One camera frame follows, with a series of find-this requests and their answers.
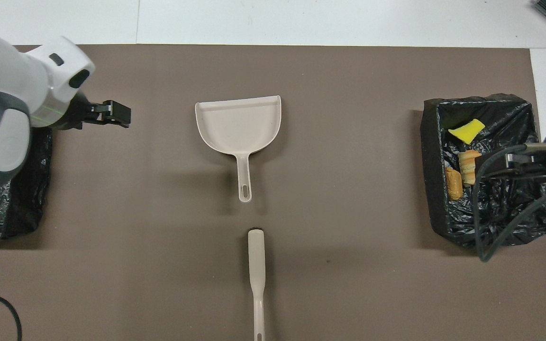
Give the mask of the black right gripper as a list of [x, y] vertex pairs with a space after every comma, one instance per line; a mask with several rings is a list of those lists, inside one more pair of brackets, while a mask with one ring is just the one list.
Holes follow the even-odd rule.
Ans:
[[475, 158], [476, 177], [480, 180], [532, 179], [546, 182], [546, 166], [540, 154], [546, 143], [526, 143], [505, 148], [504, 152], [482, 154]]

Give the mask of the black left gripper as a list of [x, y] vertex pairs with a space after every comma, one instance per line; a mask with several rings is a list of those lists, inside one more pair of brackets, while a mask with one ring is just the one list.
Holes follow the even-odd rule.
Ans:
[[[99, 119], [106, 113], [104, 121]], [[115, 125], [124, 129], [131, 124], [131, 109], [114, 100], [91, 103], [82, 91], [78, 91], [63, 116], [58, 119], [58, 130], [82, 129], [84, 123], [91, 125]]]

